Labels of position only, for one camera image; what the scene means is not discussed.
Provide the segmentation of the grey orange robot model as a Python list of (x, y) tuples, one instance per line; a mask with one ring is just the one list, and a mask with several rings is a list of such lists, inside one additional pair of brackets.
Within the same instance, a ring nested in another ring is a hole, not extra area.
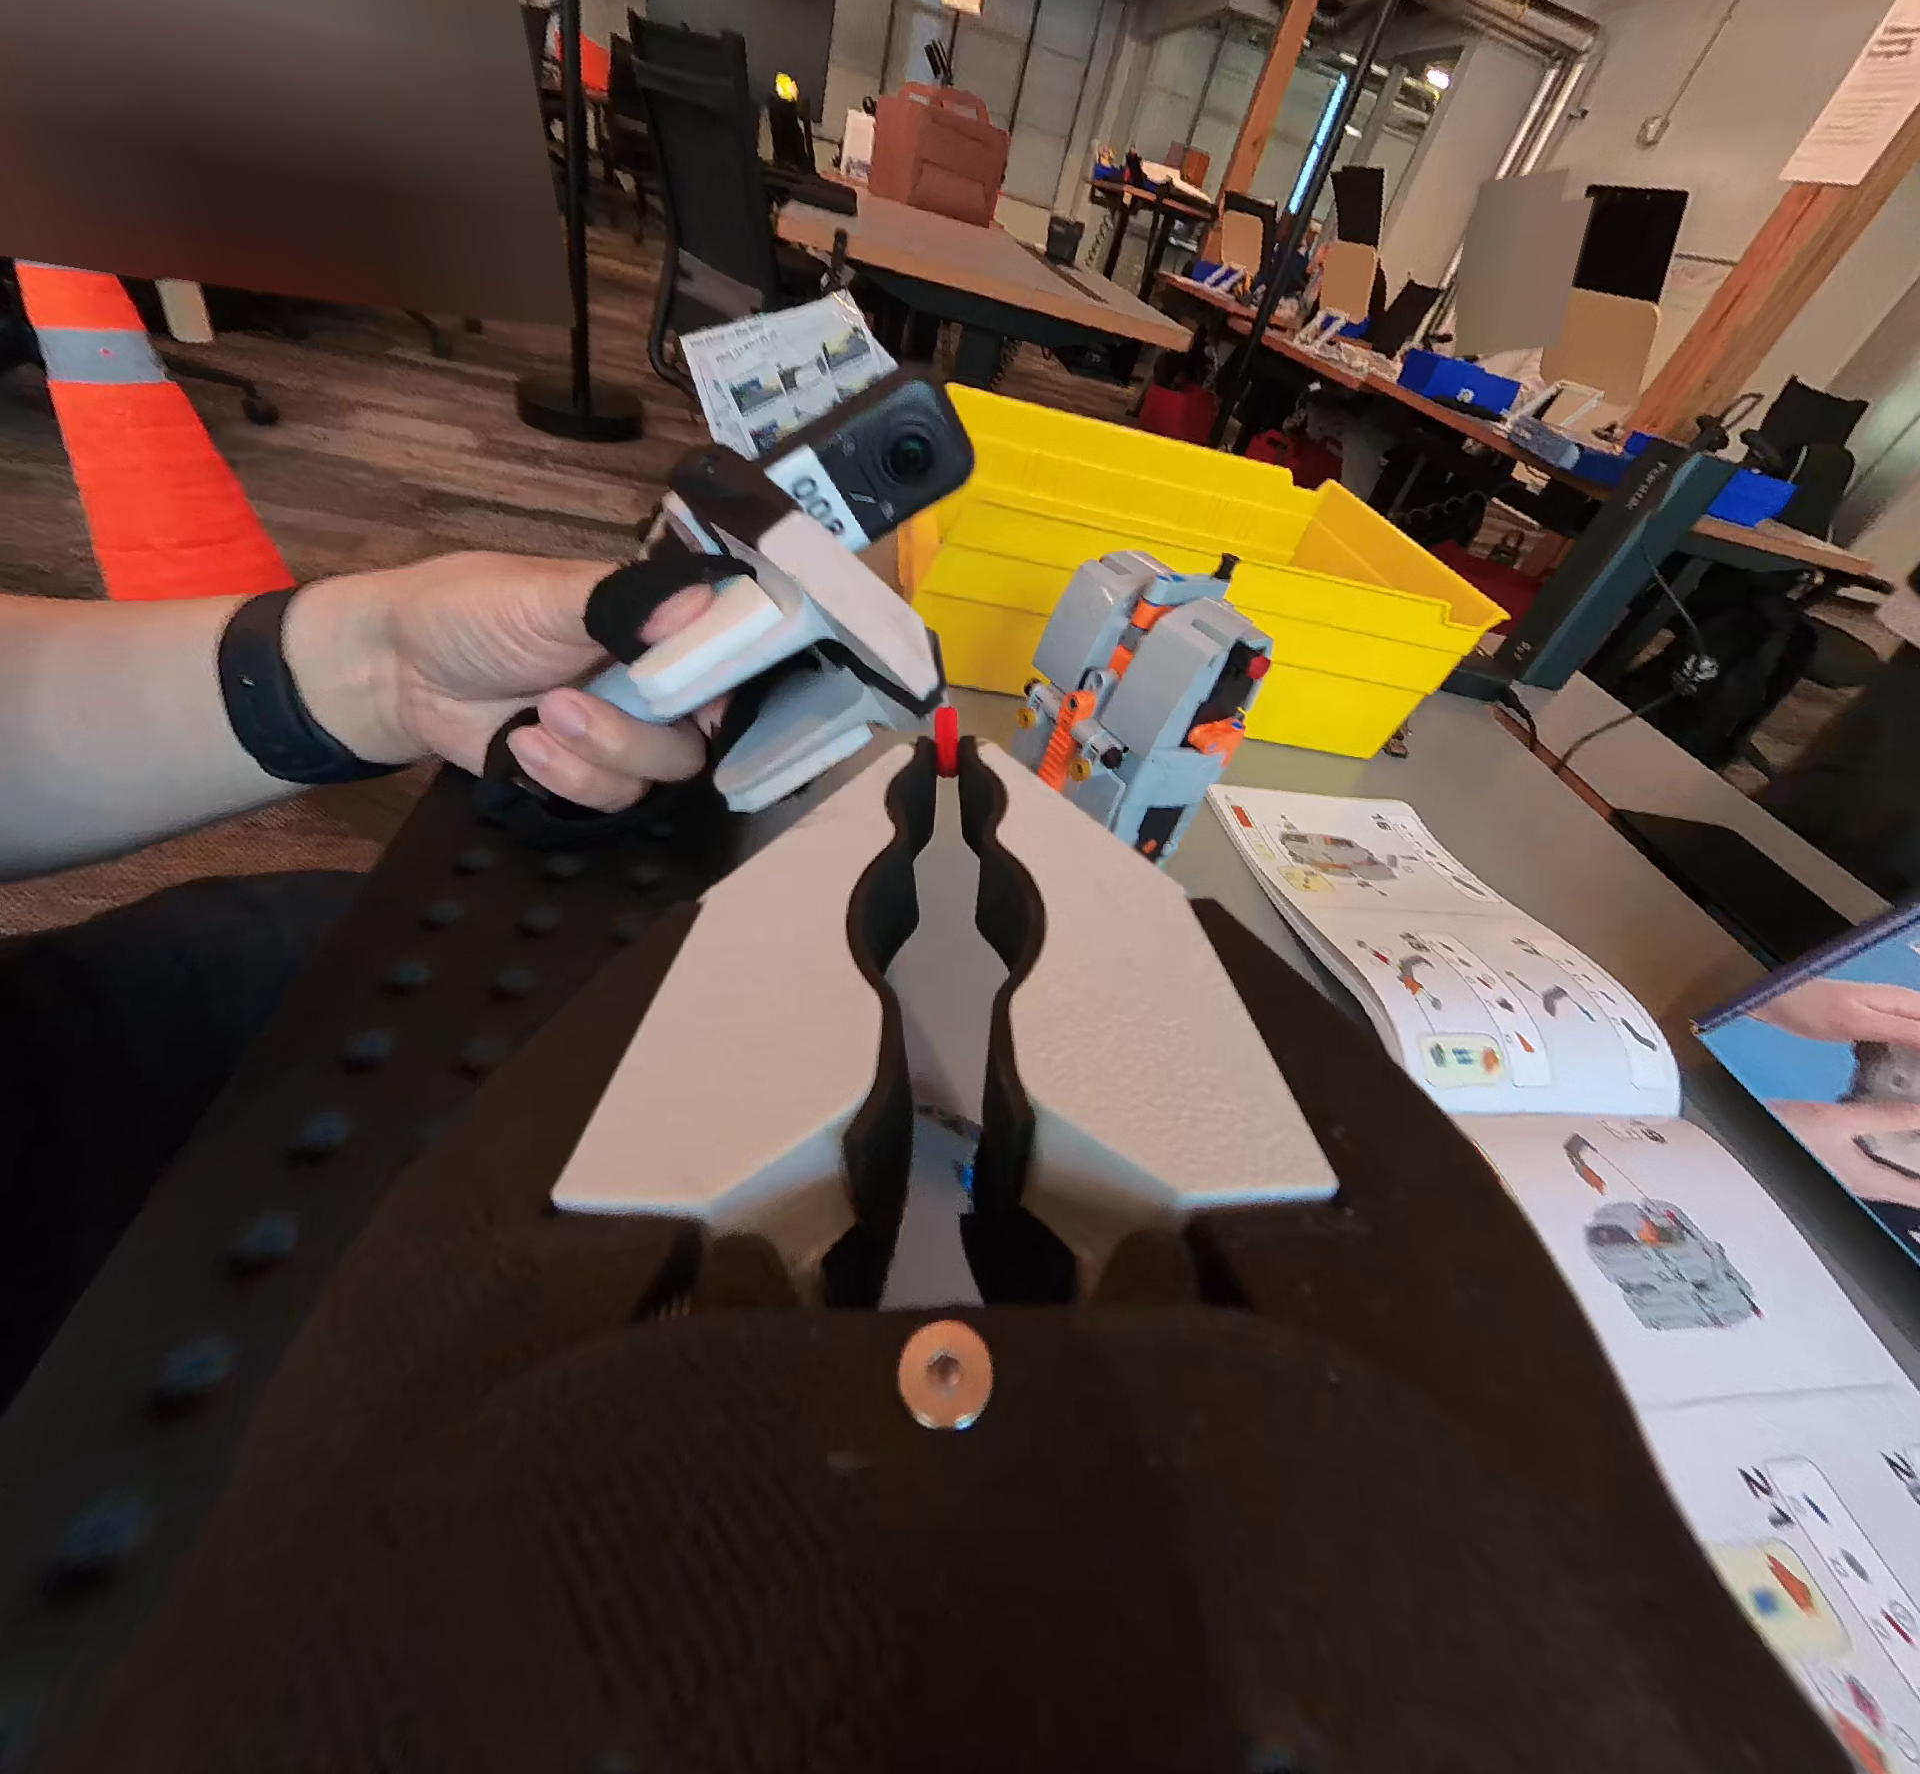
[(1153, 864), (1223, 776), (1273, 664), (1228, 603), (1237, 556), (1178, 573), (1136, 550), (1090, 560), (1039, 640), (1011, 757)]

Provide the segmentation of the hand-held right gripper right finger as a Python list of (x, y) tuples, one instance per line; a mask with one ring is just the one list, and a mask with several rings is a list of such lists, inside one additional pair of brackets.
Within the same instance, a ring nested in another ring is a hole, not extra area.
[(1071, 1302), (1144, 1232), (1337, 1182), (1184, 887), (1000, 746), (958, 743), (996, 955), (960, 1243), (987, 1304)]

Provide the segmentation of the blue robot kit box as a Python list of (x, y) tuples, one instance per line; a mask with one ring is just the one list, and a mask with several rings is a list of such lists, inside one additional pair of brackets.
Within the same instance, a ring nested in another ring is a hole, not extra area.
[(1917, 901), (1782, 965), (1692, 1029), (1917, 1259)]

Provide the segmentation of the black wrist band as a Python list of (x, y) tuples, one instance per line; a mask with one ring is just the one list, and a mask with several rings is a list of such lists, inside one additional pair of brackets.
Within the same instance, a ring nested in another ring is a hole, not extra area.
[(247, 597), (228, 616), (215, 672), (226, 724), (241, 750), (276, 781), (332, 786), (403, 773), (347, 750), (307, 704), (283, 649), (286, 616), (300, 587)]

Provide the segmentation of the orange traffic cone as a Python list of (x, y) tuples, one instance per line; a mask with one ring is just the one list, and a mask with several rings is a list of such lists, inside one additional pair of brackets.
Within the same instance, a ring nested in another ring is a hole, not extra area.
[(294, 587), (121, 279), (36, 261), (14, 276), (108, 599)]

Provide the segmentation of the teal monitor stand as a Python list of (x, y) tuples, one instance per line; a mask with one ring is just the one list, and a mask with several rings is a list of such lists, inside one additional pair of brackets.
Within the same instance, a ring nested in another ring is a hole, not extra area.
[(1647, 441), (1493, 656), (1460, 660), (1447, 694), (1493, 703), (1512, 686), (1559, 691), (1735, 475), (1735, 464)]

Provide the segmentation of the black floor stand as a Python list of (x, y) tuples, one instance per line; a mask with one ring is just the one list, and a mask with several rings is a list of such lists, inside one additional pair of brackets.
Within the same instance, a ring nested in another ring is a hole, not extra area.
[(583, 443), (640, 439), (635, 395), (597, 387), (588, 324), (588, 100), (581, 34), (583, 0), (555, 0), (561, 102), (561, 218), (571, 298), (569, 364), (515, 383), (516, 416), (542, 434)]

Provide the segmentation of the brown bag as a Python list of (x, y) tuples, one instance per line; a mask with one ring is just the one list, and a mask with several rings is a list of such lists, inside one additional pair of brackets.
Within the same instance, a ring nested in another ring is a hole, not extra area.
[(869, 193), (974, 226), (996, 222), (1009, 137), (971, 89), (908, 81), (875, 108)]

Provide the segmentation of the person's left hand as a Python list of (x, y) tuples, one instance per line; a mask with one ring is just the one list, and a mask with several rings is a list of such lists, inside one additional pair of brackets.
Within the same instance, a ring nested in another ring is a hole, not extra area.
[(435, 757), (481, 773), (495, 732), (532, 710), (510, 738), (519, 773), (620, 812), (706, 768), (728, 701), (653, 725), (586, 693), (603, 652), (585, 609), (611, 569), (458, 553), (329, 579), (293, 600), (282, 648), (316, 724), (362, 760)]

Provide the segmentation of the brown background desk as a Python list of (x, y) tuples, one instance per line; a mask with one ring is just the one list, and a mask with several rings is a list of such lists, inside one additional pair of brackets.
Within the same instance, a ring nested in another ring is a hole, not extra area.
[(954, 380), (987, 391), (1006, 344), (1043, 352), (1133, 344), (1184, 353), (1192, 329), (1101, 273), (1059, 267), (996, 224), (861, 196), (856, 212), (789, 201), (777, 208), (785, 244), (844, 259), (913, 315), (957, 327)]

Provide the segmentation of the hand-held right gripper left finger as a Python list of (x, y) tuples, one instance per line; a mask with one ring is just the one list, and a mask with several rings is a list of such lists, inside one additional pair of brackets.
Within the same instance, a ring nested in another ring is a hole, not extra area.
[(915, 747), (895, 746), (717, 881), (550, 1202), (774, 1247), (877, 1306), (913, 1144), (889, 969), (915, 932)]

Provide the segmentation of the black dimpled mat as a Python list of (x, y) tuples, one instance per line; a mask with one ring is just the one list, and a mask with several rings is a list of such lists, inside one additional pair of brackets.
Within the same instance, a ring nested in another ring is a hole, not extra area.
[(663, 789), (528, 839), (439, 771), (3, 1413), (3, 1763), (124, 1648), (396, 1177), (745, 818)]

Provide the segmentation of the person's left forearm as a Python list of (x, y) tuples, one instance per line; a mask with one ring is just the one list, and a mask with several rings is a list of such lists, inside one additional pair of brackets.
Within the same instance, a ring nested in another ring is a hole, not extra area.
[(239, 597), (2, 599), (2, 878), (124, 856), (291, 799), (239, 743), (219, 643)]

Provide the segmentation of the neighbouring grey desk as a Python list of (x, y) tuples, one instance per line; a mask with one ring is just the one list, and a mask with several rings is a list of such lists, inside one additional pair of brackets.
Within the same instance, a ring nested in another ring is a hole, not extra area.
[[(1577, 738), (1624, 716), (1620, 701), (1589, 676), (1574, 676), (1558, 691), (1514, 684), (1542, 750), (1562, 758)], [(1579, 793), (1604, 812), (1644, 812), (1726, 827), (1743, 835), (1759, 852), (1799, 881), (1848, 927), (1878, 918), (1889, 901), (1825, 858), (1807, 839), (1772, 819), (1757, 801), (1676, 747), (1644, 719), (1590, 740), (1574, 755), (1566, 776)]]

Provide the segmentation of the laminated photo sheet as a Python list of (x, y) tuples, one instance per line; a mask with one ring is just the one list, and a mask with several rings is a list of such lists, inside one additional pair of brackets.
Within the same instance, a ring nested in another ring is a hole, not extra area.
[(680, 356), (710, 439), (748, 459), (897, 367), (844, 291), (691, 330)]

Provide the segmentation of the dark monitor screen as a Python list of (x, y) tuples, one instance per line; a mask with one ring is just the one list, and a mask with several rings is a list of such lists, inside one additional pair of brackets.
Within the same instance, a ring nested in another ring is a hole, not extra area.
[(653, 23), (694, 32), (742, 36), (748, 88), (756, 102), (789, 77), (810, 123), (820, 123), (828, 92), (828, 56), (835, 0), (643, 0)]

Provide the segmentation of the yellow plastic bin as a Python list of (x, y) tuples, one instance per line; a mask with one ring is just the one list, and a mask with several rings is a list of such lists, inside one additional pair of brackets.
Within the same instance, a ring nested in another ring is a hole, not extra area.
[(1475, 649), (1502, 609), (1337, 484), (1249, 466), (1235, 484), (1134, 476), (1099, 491), (985, 475), (937, 506), (940, 545), (915, 590), (952, 684), (1016, 697), (1070, 579), (1111, 552), (1208, 574), (1272, 642), (1247, 714), (1256, 741), (1368, 758)]
[(1320, 491), (1276, 466), (1004, 395), (950, 388), (974, 470), (937, 506), (938, 547), (913, 600), (1046, 614), (1088, 560), (1134, 547), (1178, 570), (1221, 556), (1258, 567), (1348, 573), (1323, 528)]

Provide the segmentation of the black office chair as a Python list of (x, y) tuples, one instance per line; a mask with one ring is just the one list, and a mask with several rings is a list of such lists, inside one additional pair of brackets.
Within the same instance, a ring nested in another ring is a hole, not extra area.
[(816, 298), (828, 273), (777, 236), (742, 36), (633, 14), (630, 39), (666, 216), (648, 353), (691, 393), (689, 334)]

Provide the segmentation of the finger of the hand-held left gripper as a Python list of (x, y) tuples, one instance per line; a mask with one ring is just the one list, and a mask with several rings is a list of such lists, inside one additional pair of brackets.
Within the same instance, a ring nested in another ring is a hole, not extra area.
[(717, 664), (706, 683), (708, 703), (738, 694), (781, 660), (810, 649), (888, 698), (892, 704), (879, 712), (886, 719), (921, 722), (947, 703), (937, 636), (824, 524), (789, 510), (762, 525), (754, 540), (724, 524), (713, 531), (777, 605), (777, 619)]

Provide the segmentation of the open instruction booklet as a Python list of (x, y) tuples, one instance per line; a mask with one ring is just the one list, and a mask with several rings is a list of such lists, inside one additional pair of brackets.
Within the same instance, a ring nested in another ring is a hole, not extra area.
[(1215, 785), (1208, 807), (1522, 1210), (1743, 1616), (1858, 1770), (1915, 1770), (1915, 1385), (1682, 1117), (1651, 1014), (1402, 801)]

